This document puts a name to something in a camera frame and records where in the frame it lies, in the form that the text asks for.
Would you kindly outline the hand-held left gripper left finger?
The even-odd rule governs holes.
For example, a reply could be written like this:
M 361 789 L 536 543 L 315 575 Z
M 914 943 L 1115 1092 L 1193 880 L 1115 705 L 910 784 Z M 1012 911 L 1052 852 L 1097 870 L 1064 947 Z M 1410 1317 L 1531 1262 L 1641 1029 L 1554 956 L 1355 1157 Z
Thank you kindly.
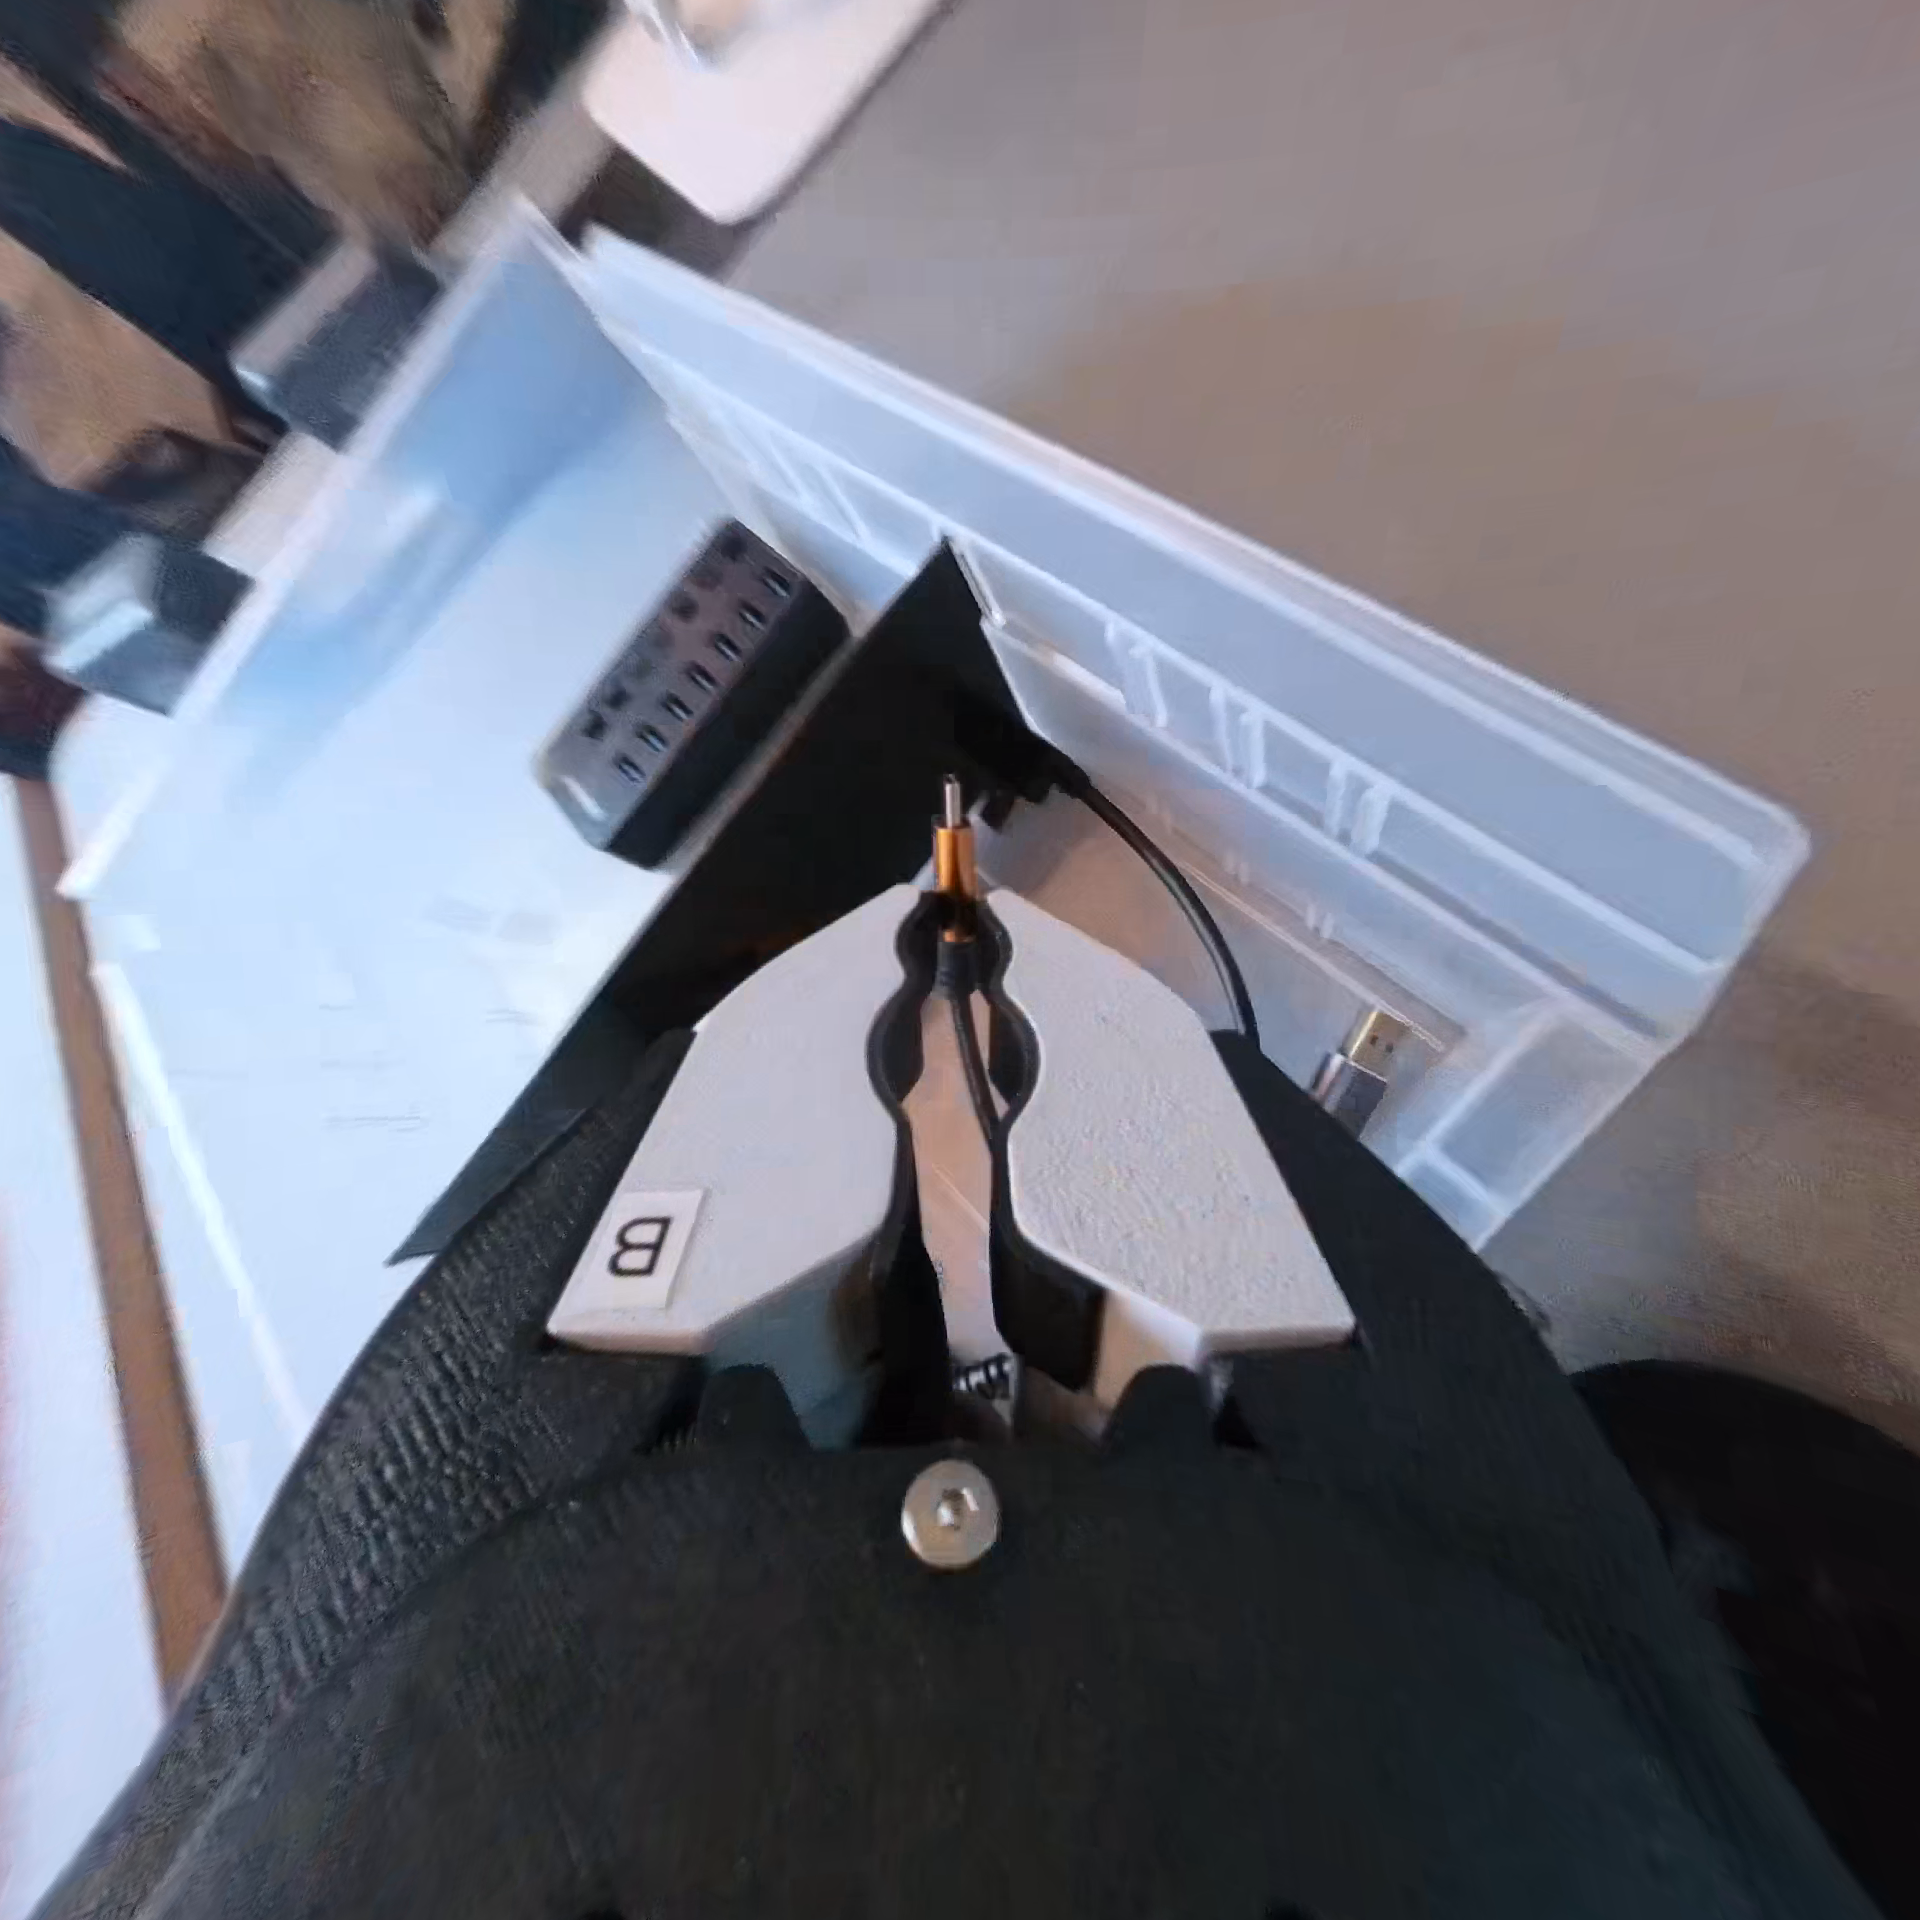
M 905 1092 L 941 916 L 881 892 L 698 1021 L 547 1318 L 563 1348 L 763 1366 L 860 1438 L 941 1325 Z

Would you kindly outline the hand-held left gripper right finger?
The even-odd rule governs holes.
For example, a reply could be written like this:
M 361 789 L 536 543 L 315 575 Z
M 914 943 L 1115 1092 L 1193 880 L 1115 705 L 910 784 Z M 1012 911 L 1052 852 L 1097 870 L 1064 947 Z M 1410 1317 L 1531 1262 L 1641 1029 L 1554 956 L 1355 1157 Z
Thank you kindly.
M 982 1304 L 1018 1428 L 1101 1428 L 1176 1369 L 1334 1352 L 1358 1313 L 1219 1036 L 1139 963 L 1012 892 L 981 908 Z

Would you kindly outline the clear plastic bin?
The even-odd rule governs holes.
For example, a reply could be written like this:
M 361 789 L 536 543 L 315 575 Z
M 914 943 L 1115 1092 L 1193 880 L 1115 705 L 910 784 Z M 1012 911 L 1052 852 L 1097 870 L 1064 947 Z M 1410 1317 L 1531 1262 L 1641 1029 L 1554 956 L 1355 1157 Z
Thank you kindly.
M 537 756 L 720 523 L 861 637 L 954 543 L 1030 729 L 1172 852 L 1262 1043 L 1421 1029 L 1368 1143 L 1473 1246 L 1708 1015 L 1809 863 L 1784 805 L 659 253 L 514 205 L 344 449 L 213 547 L 254 580 L 64 888 L 136 1085 L 229 1571 L 420 1213 L 672 880 Z

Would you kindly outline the black usb hub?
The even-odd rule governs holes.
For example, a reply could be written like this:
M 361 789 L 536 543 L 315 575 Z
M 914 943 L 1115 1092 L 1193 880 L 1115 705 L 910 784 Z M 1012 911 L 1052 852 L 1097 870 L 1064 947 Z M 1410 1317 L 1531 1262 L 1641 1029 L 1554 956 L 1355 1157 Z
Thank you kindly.
M 659 869 L 848 637 L 797 561 L 720 521 L 547 741 L 540 787 L 589 847 Z

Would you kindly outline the silver usb plug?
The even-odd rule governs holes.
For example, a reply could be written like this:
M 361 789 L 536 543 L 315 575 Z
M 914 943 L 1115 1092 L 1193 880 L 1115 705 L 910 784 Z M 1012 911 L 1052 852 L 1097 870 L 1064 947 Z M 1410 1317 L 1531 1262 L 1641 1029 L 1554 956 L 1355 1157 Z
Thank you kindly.
M 1421 1029 L 1376 1005 L 1361 1015 L 1316 1068 L 1309 1096 L 1348 1135 L 1364 1135 L 1385 1103 L 1402 1055 L 1417 1053 Z

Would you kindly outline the grey battery charger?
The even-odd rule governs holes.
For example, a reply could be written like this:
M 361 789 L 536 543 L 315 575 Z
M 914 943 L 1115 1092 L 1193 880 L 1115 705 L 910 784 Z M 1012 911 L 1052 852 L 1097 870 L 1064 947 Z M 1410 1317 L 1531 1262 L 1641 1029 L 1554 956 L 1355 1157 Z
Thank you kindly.
M 254 580 L 197 543 L 133 532 L 49 595 L 49 671 L 91 696 L 169 716 Z
M 232 372 L 289 431 L 344 449 L 440 297 L 426 259 L 338 245 L 234 344 Z

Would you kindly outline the white stand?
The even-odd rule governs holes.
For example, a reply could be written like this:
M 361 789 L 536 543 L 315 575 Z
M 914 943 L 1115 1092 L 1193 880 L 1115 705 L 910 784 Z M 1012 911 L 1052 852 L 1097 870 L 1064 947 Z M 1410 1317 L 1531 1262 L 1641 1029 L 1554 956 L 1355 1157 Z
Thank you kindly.
M 628 1 L 588 62 L 601 135 L 717 225 L 757 221 L 940 1 Z

